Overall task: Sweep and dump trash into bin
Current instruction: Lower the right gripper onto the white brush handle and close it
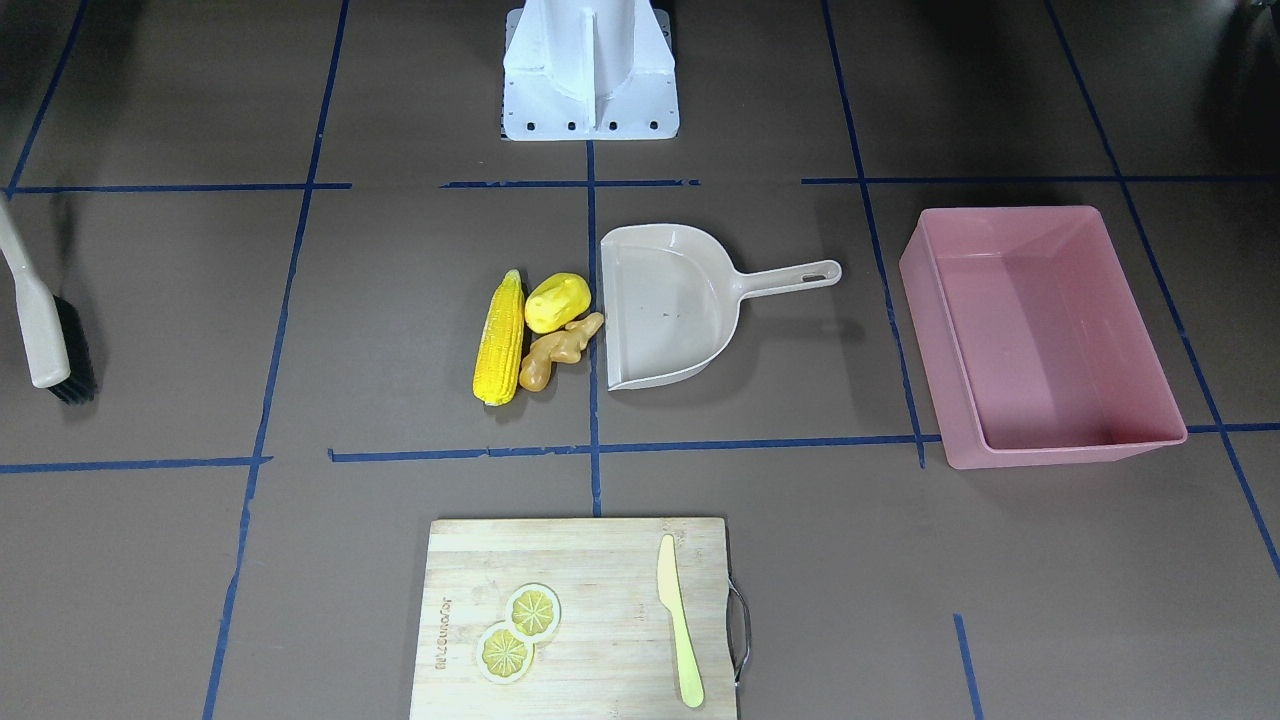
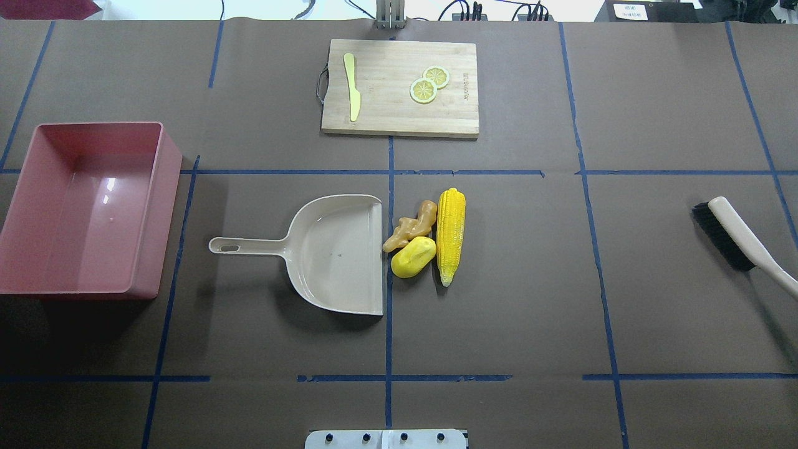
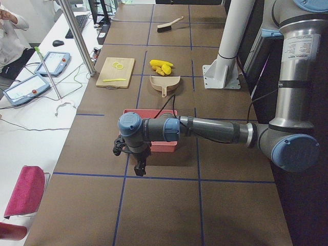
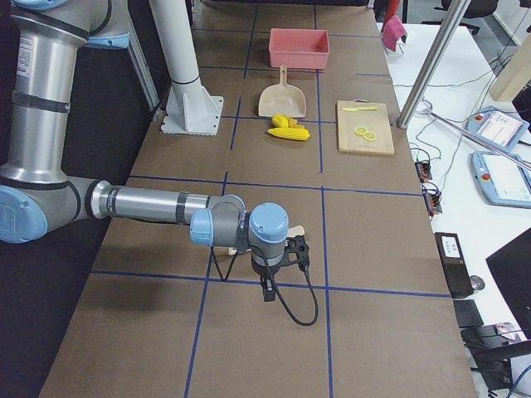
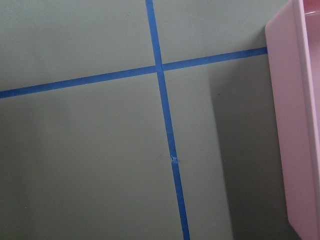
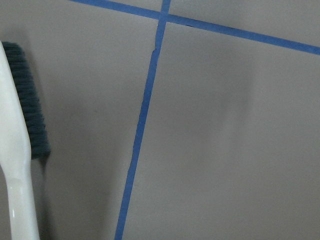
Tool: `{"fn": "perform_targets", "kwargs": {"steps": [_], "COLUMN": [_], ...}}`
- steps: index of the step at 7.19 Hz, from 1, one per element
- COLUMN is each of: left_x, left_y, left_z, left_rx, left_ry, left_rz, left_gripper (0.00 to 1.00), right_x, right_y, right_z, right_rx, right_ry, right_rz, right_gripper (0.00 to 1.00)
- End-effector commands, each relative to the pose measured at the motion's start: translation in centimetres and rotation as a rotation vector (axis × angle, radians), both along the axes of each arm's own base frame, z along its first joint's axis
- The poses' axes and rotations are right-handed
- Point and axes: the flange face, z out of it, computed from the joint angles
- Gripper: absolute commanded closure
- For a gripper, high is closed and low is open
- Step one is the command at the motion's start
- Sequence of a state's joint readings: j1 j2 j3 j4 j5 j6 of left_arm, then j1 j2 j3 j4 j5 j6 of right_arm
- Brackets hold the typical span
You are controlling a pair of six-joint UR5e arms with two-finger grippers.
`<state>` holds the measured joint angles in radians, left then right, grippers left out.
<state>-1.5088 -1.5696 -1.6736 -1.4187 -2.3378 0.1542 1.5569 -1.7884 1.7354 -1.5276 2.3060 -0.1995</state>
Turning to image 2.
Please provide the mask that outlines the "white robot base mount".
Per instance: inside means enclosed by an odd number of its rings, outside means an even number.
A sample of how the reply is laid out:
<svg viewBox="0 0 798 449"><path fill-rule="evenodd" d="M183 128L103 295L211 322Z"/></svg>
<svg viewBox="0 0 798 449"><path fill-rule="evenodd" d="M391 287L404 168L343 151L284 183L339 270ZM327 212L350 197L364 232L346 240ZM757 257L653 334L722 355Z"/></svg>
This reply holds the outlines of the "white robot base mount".
<svg viewBox="0 0 798 449"><path fill-rule="evenodd" d="M313 431L305 448L468 448L467 431L453 428Z"/></svg>

